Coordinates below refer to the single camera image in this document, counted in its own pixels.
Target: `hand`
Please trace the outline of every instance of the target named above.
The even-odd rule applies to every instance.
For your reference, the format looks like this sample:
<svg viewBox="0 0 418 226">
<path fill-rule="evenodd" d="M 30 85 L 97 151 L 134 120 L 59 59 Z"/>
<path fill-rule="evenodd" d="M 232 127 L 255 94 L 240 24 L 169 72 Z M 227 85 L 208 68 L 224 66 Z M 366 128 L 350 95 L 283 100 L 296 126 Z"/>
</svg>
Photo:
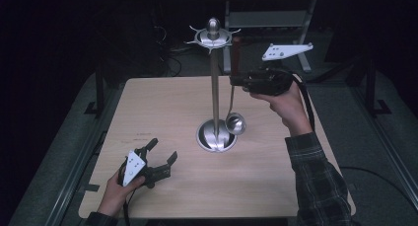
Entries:
<svg viewBox="0 0 418 226">
<path fill-rule="evenodd" d="M 126 197 L 135 189 L 141 187 L 145 182 L 143 176 L 132 180 L 129 185 L 123 187 L 117 183 L 118 172 L 107 181 L 107 185 L 104 191 L 104 197 L 102 198 L 101 205 L 99 206 L 98 213 L 102 213 L 111 217 L 117 216 L 120 208 L 126 200 Z"/>
<path fill-rule="evenodd" d="M 313 132 L 305 113 L 299 87 L 295 82 L 292 83 L 289 91 L 279 96 L 250 95 L 270 103 L 270 108 L 282 117 L 282 122 L 289 128 L 291 136 Z"/>
</svg>

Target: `ladle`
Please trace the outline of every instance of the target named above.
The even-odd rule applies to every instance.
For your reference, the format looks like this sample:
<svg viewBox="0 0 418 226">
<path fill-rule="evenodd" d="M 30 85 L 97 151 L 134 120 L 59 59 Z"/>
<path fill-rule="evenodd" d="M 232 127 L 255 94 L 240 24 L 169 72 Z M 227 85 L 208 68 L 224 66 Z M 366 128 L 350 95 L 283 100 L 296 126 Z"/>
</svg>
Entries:
<svg viewBox="0 0 418 226">
<path fill-rule="evenodd" d="M 240 45 L 241 39 L 239 37 L 233 38 L 233 60 L 231 63 L 231 76 L 237 76 L 239 74 L 238 67 L 240 62 Z M 235 86 L 231 86 L 230 109 L 228 110 L 228 115 L 225 118 L 225 125 L 228 132 L 231 134 L 241 135 L 245 131 L 246 123 L 242 115 L 239 113 L 231 113 L 234 102 L 234 91 Z"/>
</svg>

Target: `metal stand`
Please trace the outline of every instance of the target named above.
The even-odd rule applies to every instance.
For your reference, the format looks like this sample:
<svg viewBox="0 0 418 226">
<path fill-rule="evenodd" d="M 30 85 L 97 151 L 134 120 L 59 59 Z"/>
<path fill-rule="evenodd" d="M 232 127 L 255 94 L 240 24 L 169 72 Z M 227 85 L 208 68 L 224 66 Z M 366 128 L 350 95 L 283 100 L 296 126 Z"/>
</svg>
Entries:
<svg viewBox="0 0 418 226">
<path fill-rule="evenodd" d="M 219 119 L 219 72 L 218 72 L 218 49 L 227 45 L 232 45 L 232 33 L 220 28 L 217 19 L 209 20 L 207 28 L 204 30 L 196 30 L 194 41 L 188 43 L 197 43 L 201 46 L 209 48 L 210 66 L 211 66 L 211 82 L 212 82 L 212 104 L 213 119 L 203 122 L 197 129 L 196 139 L 200 147 L 209 152 L 225 152 L 237 141 L 237 136 L 231 134 L 225 121 Z"/>
</svg>

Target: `person's left hand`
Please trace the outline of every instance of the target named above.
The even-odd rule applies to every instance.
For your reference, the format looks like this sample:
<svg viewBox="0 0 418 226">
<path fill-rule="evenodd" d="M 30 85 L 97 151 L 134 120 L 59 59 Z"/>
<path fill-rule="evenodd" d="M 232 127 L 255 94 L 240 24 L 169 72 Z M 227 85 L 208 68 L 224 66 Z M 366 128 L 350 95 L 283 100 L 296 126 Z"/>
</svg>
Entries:
<svg viewBox="0 0 418 226">
<path fill-rule="evenodd" d="M 104 191 L 101 205 L 98 213 L 102 213 L 111 217 L 117 216 L 126 200 L 126 197 L 135 189 L 141 187 L 145 182 L 143 176 L 135 178 L 129 185 L 123 187 L 117 183 L 118 172 L 116 172 L 108 181 Z"/>
</svg>

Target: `table top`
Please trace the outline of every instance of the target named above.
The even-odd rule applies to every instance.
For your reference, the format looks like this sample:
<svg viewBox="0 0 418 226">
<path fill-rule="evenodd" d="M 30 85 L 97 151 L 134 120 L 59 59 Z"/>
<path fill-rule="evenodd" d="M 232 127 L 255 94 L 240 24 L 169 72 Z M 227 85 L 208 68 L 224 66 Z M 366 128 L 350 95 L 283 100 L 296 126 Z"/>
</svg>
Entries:
<svg viewBox="0 0 418 226">
<path fill-rule="evenodd" d="M 220 118 L 227 115 L 231 86 L 219 77 Z M 235 89 L 233 112 L 247 123 L 234 147 L 211 153 L 196 141 L 200 124 L 212 119 L 210 77 L 131 79 L 126 83 L 79 209 L 86 218 L 96 211 L 108 178 L 129 150 L 152 138 L 158 145 L 147 155 L 150 167 L 164 165 L 177 152 L 172 176 L 132 197 L 133 218 L 241 218 L 295 216 L 295 176 L 284 138 L 288 130 L 266 102 Z M 330 163 L 338 165 L 315 113 L 316 133 Z M 351 196 L 349 202 L 355 213 Z"/>
</svg>

